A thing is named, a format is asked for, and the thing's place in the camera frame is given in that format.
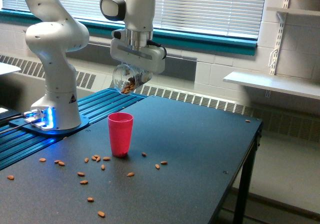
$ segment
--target floor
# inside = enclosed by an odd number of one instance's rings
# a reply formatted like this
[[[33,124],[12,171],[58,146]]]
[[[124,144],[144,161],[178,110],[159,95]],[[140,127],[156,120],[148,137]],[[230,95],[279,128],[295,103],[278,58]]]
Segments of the floor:
[[[237,194],[231,192],[219,213],[217,224],[232,224],[234,217],[234,207]],[[245,218],[243,224],[320,224],[320,218],[317,220],[307,218],[294,211],[287,211],[277,208],[271,204],[263,204],[253,199],[247,201]]]

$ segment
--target table surface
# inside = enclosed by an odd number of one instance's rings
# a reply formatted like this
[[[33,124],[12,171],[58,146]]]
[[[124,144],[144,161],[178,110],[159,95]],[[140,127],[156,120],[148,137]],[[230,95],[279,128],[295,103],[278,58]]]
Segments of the table surface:
[[[95,154],[111,156],[104,119],[0,171],[1,224],[209,223],[262,122],[160,97],[148,97],[125,112],[134,116],[125,159],[84,163]],[[157,170],[161,161],[168,165]],[[135,176],[127,177],[129,172]]]
[[[21,71],[21,69],[17,66],[0,62],[0,75],[15,73],[19,71]]]

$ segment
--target window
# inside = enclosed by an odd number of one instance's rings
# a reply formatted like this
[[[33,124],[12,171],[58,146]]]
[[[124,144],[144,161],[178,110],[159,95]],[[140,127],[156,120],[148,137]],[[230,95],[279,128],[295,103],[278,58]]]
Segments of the window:
[[[76,18],[107,22],[100,0],[60,0]],[[258,39],[265,0],[156,0],[154,27],[223,37]],[[24,0],[3,8],[28,11]]]

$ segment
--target red plastic cup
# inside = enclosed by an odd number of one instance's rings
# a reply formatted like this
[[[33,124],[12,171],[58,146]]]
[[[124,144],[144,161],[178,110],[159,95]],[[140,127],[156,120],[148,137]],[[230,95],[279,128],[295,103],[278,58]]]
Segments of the red plastic cup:
[[[128,155],[134,117],[128,113],[116,112],[108,116],[109,137],[112,155],[123,158]]]

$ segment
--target teal window frame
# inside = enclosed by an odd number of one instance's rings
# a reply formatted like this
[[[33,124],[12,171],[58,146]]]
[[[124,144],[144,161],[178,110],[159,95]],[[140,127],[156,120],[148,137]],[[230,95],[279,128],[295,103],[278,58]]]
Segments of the teal window frame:
[[[30,12],[8,9],[0,9],[0,20],[26,24],[36,24],[41,22],[40,19]],[[112,31],[124,28],[124,25],[122,24],[79,18],[77,18],[77,20],[88,28],[91,35],[103,35],[106,38],[112,37]],[[187,49],[199,52],[214,51],[248,56],[254,56],[257,49],[257,40],[157,28],[153,31],[153,41],[175,49]]]

